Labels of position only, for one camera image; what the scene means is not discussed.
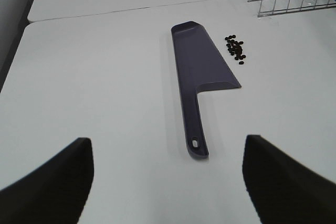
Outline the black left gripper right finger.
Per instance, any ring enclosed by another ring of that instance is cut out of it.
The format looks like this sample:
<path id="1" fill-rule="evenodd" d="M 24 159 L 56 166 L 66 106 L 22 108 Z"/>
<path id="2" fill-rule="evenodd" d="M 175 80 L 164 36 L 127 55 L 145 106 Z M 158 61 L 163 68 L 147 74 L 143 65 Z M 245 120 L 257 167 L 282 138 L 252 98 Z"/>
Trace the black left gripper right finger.
<path id="1" fill-rule="evenodd" d="M 246 137 L 242 174 L 261 223 L 335 223 L 335 183 L 260 135 Z"/>

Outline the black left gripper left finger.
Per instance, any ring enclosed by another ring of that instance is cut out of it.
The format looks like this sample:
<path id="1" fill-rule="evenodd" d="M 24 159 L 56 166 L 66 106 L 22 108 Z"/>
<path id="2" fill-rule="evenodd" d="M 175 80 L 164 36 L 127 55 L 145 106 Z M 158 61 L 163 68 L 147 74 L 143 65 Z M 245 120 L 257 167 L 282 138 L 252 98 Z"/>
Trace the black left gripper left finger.
<path id="1" fill-rule="evenodd" d="M 93 177 L 91 140 L 78 138 L 1 190 L 1 223 L 78 223 Z"/>

